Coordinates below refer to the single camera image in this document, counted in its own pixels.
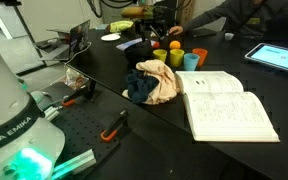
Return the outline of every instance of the beige cloth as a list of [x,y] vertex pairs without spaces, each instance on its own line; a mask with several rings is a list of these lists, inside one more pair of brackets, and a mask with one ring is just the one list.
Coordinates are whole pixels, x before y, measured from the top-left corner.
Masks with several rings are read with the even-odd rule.
[[[160,60],[147,60],[136,64],[136,69],[144,71],[145,76],[154,76],[159,80],[159,84],[149,94],[148,99],[144,104],[159,104],[174,98],[179,87],[176,83],[176,78],[172,70]],[[128,90],[124,90],[122,95],[128,97]]]

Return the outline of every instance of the open book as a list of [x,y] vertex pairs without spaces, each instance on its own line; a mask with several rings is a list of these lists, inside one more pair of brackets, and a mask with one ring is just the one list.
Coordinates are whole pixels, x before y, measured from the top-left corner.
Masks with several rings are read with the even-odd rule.
[[279,142],[261,102],[224,71],[177,71],[196,141]]

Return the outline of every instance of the person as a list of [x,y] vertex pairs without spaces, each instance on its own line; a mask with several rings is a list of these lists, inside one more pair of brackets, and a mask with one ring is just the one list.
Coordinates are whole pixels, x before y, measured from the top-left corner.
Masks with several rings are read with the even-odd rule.
[[172,27],[169,33],[178,35],[226,17],[223,30],[239,36],[262,37],[269,21],[279,14],[288,14],[288,0],[225,0],[183,26]]

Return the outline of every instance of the dark blue cloth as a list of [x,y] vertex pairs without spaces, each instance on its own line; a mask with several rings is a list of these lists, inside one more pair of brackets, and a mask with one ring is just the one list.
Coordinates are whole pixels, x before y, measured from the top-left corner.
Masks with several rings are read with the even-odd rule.
[[144,76],[144,72],[132,69],[126,75],[128,97],[133,103],[145,102],[148,95],[158,85],[159,81],[153,76]]

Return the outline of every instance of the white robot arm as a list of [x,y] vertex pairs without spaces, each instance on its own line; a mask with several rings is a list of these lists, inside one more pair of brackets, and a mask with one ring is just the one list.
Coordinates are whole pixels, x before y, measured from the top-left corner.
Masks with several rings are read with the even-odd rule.
[[49,179],[64,143],[0,55],[0,179]]

